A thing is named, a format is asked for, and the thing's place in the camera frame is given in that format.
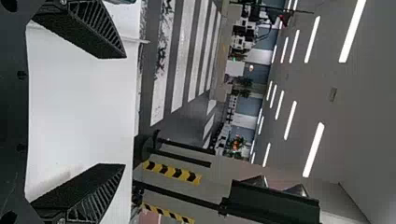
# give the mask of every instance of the white wall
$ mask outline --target white wall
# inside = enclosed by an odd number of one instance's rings
[[[125,16],[121,35],[138,36],[140,4],[110,8],[116,22]],[[26,198],[32,201],[96,163],[122,163],[124,175],[101,223],[128,223],[137,44],[124,42],[127,59],[98,60],[50,31],[28,27],[26,35],[30,74]]]
[[[234,113],[233,121],[231,121],[231,124],[235,126],[255,130],[257,125],[257,119],[258,119],[257,117]]]
[[[244,62],[234,62],[227,60],[227,65],[225,67],[225,73],[231,77],[241,77],[244,75],[245,63]]]
[[[271,64],[273,52],[268,49],[252,49],[245,59],[247,63]]]

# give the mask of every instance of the ceiling light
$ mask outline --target ceiling light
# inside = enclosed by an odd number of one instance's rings
[[[254,148],[254,140],[253,140],[253,143],[251,144],[251,148],[250,148],[250,156],[251,156],[251,153],[253,153],[253,148]]]
[[[275,45],[275,47],[274,47],[273,59],[272,59],[271,63],[274,63],[274,61],[275,61],[276,49],[277,49],[277,45]]]
[[[271,89],[272,89],[272,81],[270,81],[270,87],[268,88],[267,99],[266,99],[267,101],[270,99]]]
[[[285,60],[285,54],[286,54],[286,49],[288,48],[288,43],[289,43],[289,38],[286,37],[285,46],[283,46],[282,57],[280,58],[280,63],[283,63],[283,61]]]
[[[260,123],[260,118],[262,117],[262,108],[260,109],[259,118],[257,119],[257,124]]]
[[[317,127],[317,132],[315,133],[314,141],[312,142],[312,147],[309,150],[308,160],[306,160],[306,165],[303,172],[303,177],[308,178],[311,173],[312,165],[314,164],[315,157],[317,156],[318,147],[320,144],[321,137],[324,131],[324,124],[320,122]]]
[[[267,178],[265,176],[264,176],[264,183],[265,183],[265,187],[269,188]]]
[[[288,3],[288,10],[289,10],[290,7],[291,7],[291,1],[292,1],[292,0],[289,0],[289,3]]]
[[[290,114],[289,114],[288,124],[286,125],[285,135],[283,136],[285,141],[288,140],[288,137],[289,137],[290,126],[291,126],[291,123],[293,122],[294,112],[296,111],[296,106],[297,106],[297,102],[293,101],[293,104],[292,104],[291,110],[290,110]]]
[[[262,123],[263,122],[264,122],[264,116],[262,116],[262,121],[260,122],[259,135],[262,134]]]
[[[280,112],[280,108],[282,107],[282,101],[283,101],[283,95],[284,94],[285,94],[284,91],[282,91],[280,93],[279,102],[277,103],[277,110],[276,110],[275,120],[277,120],[279,118],[279,112]]]
[[[312,47],[314,46],[315,36],[317,36],[318,26],[320,22],[320,16],[315,19],[314,28],[312,29],[311,38],[309,39],[308,49],[306,50],[305,54],[305,63],[309,62],[309,57],[311,57]]]
[[[346,41],[343,49],[341,50],[339,63],[346,63],[347,57],[349,56],[350,49],[352,47],[353,40],[355,39],[356,31],[358,30],[359,22],[361,21],[361,14],[363,13],[366,0],[358,0],[356,4],[355,12],[353,13],[352,21],[350,22],[349,29],[346,34]]]
[[[267,150],[265,151],[264,161],[262,162],[262,167],[265,167],[265,165],[267,164],[268,154],[270,153],[270,149],[271,149],[271,143],[268,143]]]
[[[298,37],[299,37],[299,36],[300,36],[300,30],[297,30],[297,31],[296,31],[296,36],[294,37],[293,47],[291,48],[291,55],[290,55],[290,58],[289,58],[289,63],[292,63],[292,62],[293,62],[293,59],[294,59],[294,52],[295,52],[296,47],[297,47],[297,42],[298,42]]]
[[[274,86],[273,97],[271,98],[270,108],[272,108],[272,106],[274,105],[274,100],[275,100],[275,95],[276,95],[276,88],[277,88],[277,85]]]
[[[293,10],[294,10],[294,11],[297,9],[297,4],[298,4],[298,0],[295,0],[294,6],[293,6]]]
[[[251,164],[253,164],[255,156],[256,156],[256,152],[253,152],[253,155],[251,156],[251,161],[250,161]]]

